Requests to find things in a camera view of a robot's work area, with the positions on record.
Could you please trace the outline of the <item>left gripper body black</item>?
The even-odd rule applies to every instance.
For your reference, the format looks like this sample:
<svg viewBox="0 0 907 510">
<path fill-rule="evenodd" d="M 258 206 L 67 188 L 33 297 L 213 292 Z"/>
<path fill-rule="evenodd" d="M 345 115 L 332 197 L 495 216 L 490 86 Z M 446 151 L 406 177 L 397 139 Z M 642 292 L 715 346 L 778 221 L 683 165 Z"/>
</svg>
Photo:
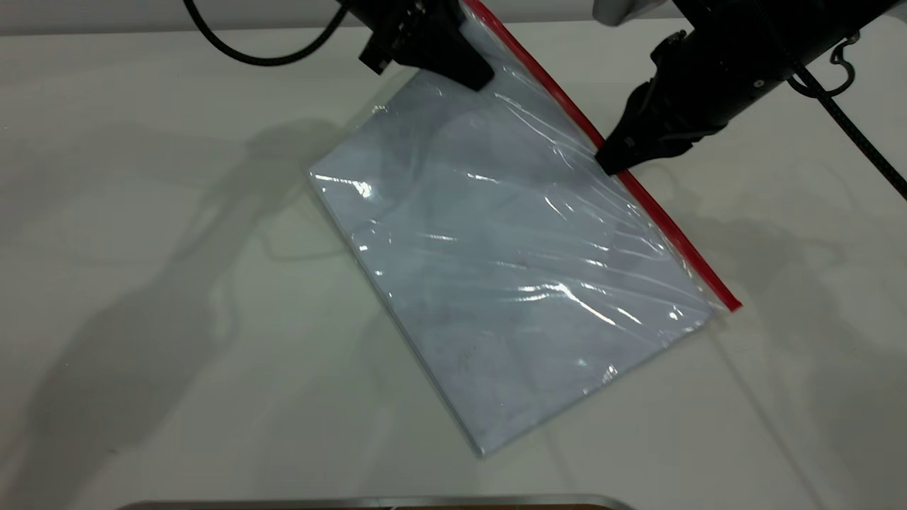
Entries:
<svg viewBox="0 0 907 510">
<path fill-rule="evenodd" d="M 465 20 L 457 1 L 340 1 L 371 36 L 359 60 L 377 74 L 391 62 L 445 77 L 466 61 Z"/>
</svg>

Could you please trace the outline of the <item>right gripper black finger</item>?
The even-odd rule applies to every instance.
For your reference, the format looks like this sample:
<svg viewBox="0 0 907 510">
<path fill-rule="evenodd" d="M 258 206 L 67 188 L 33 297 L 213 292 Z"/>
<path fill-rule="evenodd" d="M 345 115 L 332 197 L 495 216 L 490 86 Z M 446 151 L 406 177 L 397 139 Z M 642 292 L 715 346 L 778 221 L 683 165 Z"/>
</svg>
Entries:
<svg viewBox="0 0 907 510">
<path fill-rule="evenodd" d="M 675 112 L 655 79 L 645 81 L 626 100 L 613 140 L 623 143 L 698 142 L 710 136 L 707 125 L 694 125 Z"/>
<path fill-rule="evenodd" d="M 686 154 L 696 143 L 722 130 L 723 126 L 619 126 L 606 137 L 596 133 L 595 159 L 606 175 L 616 176 L 654 159 Z"/>
</svg>

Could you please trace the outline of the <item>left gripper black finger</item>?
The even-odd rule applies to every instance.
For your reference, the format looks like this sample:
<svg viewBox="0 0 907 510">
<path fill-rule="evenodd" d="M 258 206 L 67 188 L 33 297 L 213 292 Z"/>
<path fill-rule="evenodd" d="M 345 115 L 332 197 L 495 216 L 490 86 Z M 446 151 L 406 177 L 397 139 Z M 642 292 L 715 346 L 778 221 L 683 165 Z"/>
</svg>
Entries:
<svg viewBox="0 0 907 510">
<path fill-rule="evenodd" d="M 415 43 L 417 66 L 472 90 L 479 91 L 495 78 L 489 62 L 477 51 L 459 27 L 431 25 Z"/>
</svg>

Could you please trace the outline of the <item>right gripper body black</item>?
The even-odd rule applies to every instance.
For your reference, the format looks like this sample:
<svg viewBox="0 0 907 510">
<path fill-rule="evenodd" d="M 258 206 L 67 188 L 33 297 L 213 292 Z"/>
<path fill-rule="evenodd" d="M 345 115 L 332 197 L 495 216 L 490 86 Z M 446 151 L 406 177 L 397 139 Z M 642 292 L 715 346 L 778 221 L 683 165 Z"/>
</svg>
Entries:
<svg viewBox="0 0 907 510">
<path fill-rule="evenodd" d="M 666 135 L 713 135 L 794 73 L 760 21 L 707 23 L 651 52 L 650 110 Z"/>
</svg>

